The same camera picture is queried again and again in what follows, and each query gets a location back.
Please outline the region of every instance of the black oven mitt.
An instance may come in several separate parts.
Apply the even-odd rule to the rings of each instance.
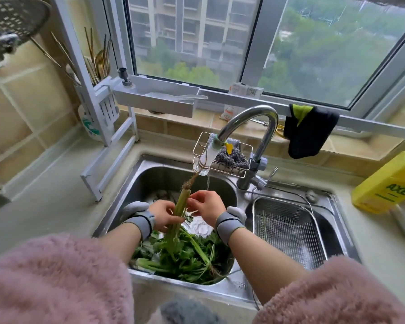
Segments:
[[[289,142],[288,154],[300,159],[317,155],[335,128],[339,114],[318,107],[290,104],[291,117],[286,117],[284,137]]]

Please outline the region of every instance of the gray wrist brace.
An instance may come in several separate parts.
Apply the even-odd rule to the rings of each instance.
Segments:
[[[122,217],[131,216],[123,223],[135,224],[141,232],[142,241],[150,236],[155,227],[155,216],[147,210],[149,206],[146,202],[135,201],[123,208]]]
[[[216,232],[222,242],[228,245],[231,234],[233,234],[236,229],[244,227],[245,220],[246,214],[243,210],[237,207],[228,207],[227,211],[216,219],[215,224]]]

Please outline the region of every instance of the countertop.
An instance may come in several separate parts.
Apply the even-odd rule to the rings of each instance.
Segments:
[[[43,234],[70,232],[91,236],[141,155],[150,154],[191,162],[193,143],[142,132],[105,191],[95,202],[79,175],[102,148],[82,136],[15,201],[0,208],[0,253],[26,239]],[[113,148],[111,163],[126,141]],[[405,237],[390,215],[371,216],[356,209],[351,190],[363,179],[312,165],[269,158],[267,176],[279,167],[275,180],[330,191],[336,195],[362,263],[405,305]],[[105,172],[101,166],[100,173]]]

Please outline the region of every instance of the apartment building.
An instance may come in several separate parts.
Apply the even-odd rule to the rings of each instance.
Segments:
[[[243,65],[257,1],[129,0],[135,53],[144,58],[162,40],[178,60],[231,81]]]

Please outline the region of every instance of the sink basin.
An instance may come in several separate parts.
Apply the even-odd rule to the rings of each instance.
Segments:
[[[184,181],[189,179],[192,173],[191,164],[143,155],[135,164],[93,236],[102,236],[117,227],[121,222],[123,207],[130,202],[152,202],[158,198],[157,193],[159,190],[179,192]],[[209,178],[210,190],[216,191],[221,196],[226,207],[239,207],[246,212],[245,226],[252,231],[254,227],[252,213],[253,186],[247,191],[239,190],[236,185],[237,178],[225,176],[215,171],[210,171]],[[198,177],[192,186],[192,191],[206,189],[207,177]],[[263,191],[254,191],[254,198],[259,196],[272,197],[279,200],[279,202],[285,200],[309,208],[308,203],[302,198],[308,190],[307,187],[270,182]],[[312,204],[312,209],[320,232],[321,243],[324,245],[327,256],[343,254],[360,261],[340,216],[335,196],[321,190],[313,190],[313,192],[317,196],[317,200]],[[252,289],[246,277],[239,270],[240,266],[237,261],[232,256],[229,259],[230,261],[223,266],[223,274],[234,273],[212,285],[188,283],[134,269],[129,269],[129,272],[136,283],[162,284],[178,292],[185,292],[183,289],[192,289],[194,292],[202,293],[206,297],[209,294],[208,297],[215,300],[253,304]]]

